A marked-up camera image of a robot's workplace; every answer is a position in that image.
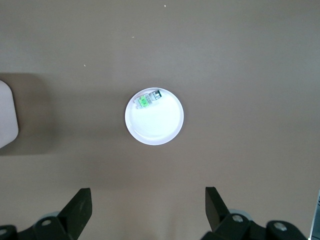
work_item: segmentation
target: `black bracket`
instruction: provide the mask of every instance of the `black bracket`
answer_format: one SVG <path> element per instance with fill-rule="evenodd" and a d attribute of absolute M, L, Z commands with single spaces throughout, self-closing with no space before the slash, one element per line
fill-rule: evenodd
<path fill-rule="evenodd" d="M 266 228 L 230 213 L 215 187 L 205 188 L 205 213 L 211 230 L 201 240 L 307 240 L 286 221 L 269 221 Z"/>
<path fill-rule="evenodd" d="M 21 232 L 14 225 L 0 226 L 0 240 L 77 240 L 91 215 L 91 191 L 82 188 L 57 216 L 42 218 Z"/>

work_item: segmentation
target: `white object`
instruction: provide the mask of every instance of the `white object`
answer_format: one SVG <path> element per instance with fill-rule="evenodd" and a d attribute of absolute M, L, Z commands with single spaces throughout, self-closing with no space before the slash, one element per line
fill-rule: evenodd
<path fill-rule="evenodd" d="M 135 99 L 159 90 L 162 97 L 150 107 L 138 109 Z M 131 135 L 141 143 L 161 145 L 171 141 L 184 123 L 184 110 L 178 98 L 168 90 L 152 87 L 139 91 L 125 109 L 125 124 Z"/>
<path fill-rule="evenodd" d="M 0 148 L 18 136 L 18 122 L 11 89 L 0 80 Z"/>

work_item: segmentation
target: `round white plate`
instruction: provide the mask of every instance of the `round white plate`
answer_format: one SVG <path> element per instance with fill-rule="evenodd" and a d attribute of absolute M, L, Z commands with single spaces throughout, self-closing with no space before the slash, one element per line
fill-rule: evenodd
<path fill-rule="evenodd" d="M 159 90 L 162 97 L 149 107 L 138 109 L 136 98 Z M 152 87 L 139 91 L 125 109 L 125 124 L 131 135 L 141 143 L 161 145 L 171 141 L 184 123 L 184 110 L 178 98 L 168 90 Z"/>

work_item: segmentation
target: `green label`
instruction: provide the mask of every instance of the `green label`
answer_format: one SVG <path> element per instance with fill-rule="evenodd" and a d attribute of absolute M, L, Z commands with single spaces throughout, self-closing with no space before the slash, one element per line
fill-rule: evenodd
<path fill-rule="evenodd" d="M 148 103 L 148 101 L 147 101 L 147 99 L 146 99 L 145 96 L 141 96 L 141 97 L 140 97 L 139 103 L 141 104 L 141 106 L 142 106 L 143 108 L 146 108 L 146 107 L 149 106 L 149 103 Z"/>

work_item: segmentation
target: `silver bolt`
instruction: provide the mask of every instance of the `silver bolt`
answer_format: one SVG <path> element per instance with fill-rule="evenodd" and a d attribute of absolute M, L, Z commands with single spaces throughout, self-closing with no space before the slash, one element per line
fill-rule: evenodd
<path fill-rule="evenodd" d="M 0 229 L 0 236 L 5 235 L 7 232 L 7 229 Z"/>
<path fill-rule="evenodd" d="M 41 223 L 41 225 L 42 226 L 47 226 L 47 225 L 49 225 L 49 224 L 51 224 L 51 220 L 44 220 L 42 223 Z"/>
<path fill-rule="evenodd" d="M 275 224 L 273 224 L 274 227 L 280 231 L 287 231 L 287 227 L 282 224 L 281 222 L 276 222 Z"/>
<path fill-rule="evenodd" d="M 232 218 L 237 223 L 242 223 L 244 221 L 240 215 L 233 215 Z"/>

